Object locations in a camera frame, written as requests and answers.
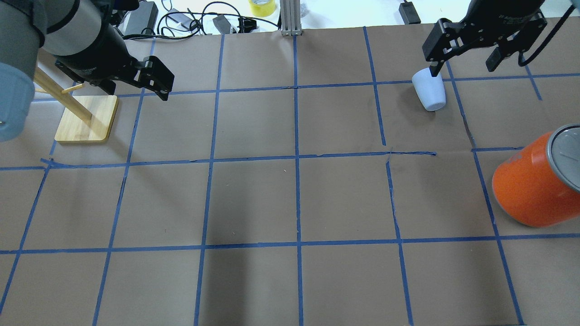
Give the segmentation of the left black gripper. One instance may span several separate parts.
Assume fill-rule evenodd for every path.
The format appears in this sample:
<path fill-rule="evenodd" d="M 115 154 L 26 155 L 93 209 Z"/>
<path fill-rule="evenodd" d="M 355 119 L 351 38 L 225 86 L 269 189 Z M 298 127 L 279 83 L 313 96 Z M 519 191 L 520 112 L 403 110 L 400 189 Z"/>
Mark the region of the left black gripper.
<path fill-rule="evenodd" d="M 153 91 L 162 101 L 169 99 L 174 73 L 156 56 L 144 61 L 130 55 L 125 41 L 109 24 L 103 24 L 95 41 L 86 49 L 68 56 L 54 56 L 54 64 L 71 80 L 89 82 L 104 93 L 114 95 L 115 80 Z M 144 68 L 144 80 L 138 72 Z"/>

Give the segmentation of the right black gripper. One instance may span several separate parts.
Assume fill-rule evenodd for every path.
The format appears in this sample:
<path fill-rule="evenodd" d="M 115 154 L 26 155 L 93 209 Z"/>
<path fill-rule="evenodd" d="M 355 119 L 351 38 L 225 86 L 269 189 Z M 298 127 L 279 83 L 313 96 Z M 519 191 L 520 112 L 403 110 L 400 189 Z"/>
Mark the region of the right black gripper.
<path fill-rule="evenodd" d="M 437 77 L 444 61 L 471 49 L 497 46 L 485 60 L 488 72 L 517 52 L 528 51 L 547 22 L 542 0 L 473 0 L 460 21 L 437 20 L 422 45 L 430 62 L 429 72 Z"/>

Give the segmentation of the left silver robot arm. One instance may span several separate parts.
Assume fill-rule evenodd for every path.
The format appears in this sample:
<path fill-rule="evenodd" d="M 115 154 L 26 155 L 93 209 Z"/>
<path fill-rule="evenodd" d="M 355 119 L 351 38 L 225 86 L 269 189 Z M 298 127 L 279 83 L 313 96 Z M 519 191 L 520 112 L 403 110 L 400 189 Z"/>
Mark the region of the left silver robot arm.
<path fill-rule="evenodd" d="M 153 91 L 167 101 L 174 74 L 149 56 L 131 56 L 114 29 L 114 10 L 133 11 L 137 0 L 3 0 L 1 2 L 1 140 L 23 131 L 34 98 L 40 49 L 64 74 L 114 95 L 116 81 Z"/>

